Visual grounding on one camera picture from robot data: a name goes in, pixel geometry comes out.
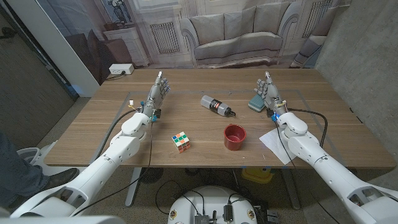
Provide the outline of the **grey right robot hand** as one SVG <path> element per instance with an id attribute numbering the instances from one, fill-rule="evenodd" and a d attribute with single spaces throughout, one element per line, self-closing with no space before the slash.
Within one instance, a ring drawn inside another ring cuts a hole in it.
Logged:
<path id="1" fill-rule="evenodd" d="M 268 71 L 265 71 L 265 80 L 257 80 L 257 88 L 254 91 L 262 98 L 268 117 L 288 112 L 286 101 L 282 99 Z"/>

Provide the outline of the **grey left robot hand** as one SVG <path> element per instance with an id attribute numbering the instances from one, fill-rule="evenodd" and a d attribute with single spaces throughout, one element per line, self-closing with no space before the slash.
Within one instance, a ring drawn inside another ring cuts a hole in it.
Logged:
<path id="1" fill-rule="evenodd" d="M 150 89 L 144 105 L 142 106 L 142 113 L 148 117 L 152 117 L 155 110 L 160 109 L 162 102 L 169 91 L 169 81 L 162 76 L 162 71 L 160 71 L 155 79 L 155 83 Z"/>

